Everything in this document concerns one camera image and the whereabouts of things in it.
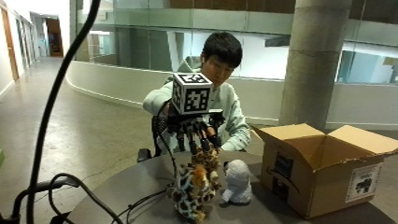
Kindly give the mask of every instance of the robotic hand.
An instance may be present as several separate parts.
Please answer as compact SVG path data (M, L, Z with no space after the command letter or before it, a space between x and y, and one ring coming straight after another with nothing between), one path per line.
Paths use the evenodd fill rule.
M209 115L209 124L203 121L203 115ZM223 123L222 110L209 110L205 113L181 115L174 108L169 106L166 131L177 133L180 151L185 151L184 138L189 141L189 149L193 155L198 153L198 145L195 136L199 140L201 150L207 152L210 144L214 148L221 147L221 139L218 137L218 127Z

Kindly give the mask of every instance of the table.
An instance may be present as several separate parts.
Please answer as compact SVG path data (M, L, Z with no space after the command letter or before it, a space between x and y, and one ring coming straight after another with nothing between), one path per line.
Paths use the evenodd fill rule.
M176 163L190 161L190 154L186 152L176 153ZM205 206L209 215L203 223L395 223L383 212L371 204L363 203L351 208L330 213L322 217L305 220L297 212L277 198L275 195L261 185L258 179L261 175L261 157L243 152L221 151L221 163L231 160L243 160L247 163L251 176L253 200L246 206L218 206L219 192L215 198ZM221 190L226 187L222 167L218 169ZM98 186L93 192L102 202L118 214L126 206L134 203L144 196L165 189L172 182L173 164L169 155L160 156L144 161L126 168L113 175ZM69 219L77 224L110 223L112 217L90 201L88 197L77 204ZM165 194L149 199L136 208L130 215L130 223L186 223L185 219L176 212L170 200Z

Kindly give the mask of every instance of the giraffe plush toy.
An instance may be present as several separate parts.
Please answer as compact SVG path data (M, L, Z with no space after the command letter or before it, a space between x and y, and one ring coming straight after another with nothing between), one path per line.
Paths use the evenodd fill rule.
M205 213L203 203L209 202L221 184L218 183L217 169L219 149L210 145L210 150L192 157L192 163L180 166L177 186L168 188L166 196L174 203L174 208L193 223L202 223Z
M193 223L201 223L205 214L202 204L213 199L215 191L210 186L206 170L201 164L180 166L177 187L168 188L166 196L174 208Z

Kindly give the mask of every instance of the shipping label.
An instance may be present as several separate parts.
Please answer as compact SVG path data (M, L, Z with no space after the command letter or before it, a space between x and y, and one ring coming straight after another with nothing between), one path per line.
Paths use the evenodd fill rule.
M383 163L353 169L346 203L374 195Z

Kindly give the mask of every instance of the boy's arm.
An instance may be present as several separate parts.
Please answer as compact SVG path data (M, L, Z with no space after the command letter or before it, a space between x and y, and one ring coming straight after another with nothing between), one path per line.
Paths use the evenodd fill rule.
M245 116L241 113L239 101L235 94L231 115L229 120L226 120L226 131L230 138L221 148L226 151L238 151L246 148L250 143L250 129L245 121Z
M158 90L148 93L142 107L153 116L158 115L162 103L172 98L173 82L168 82Z

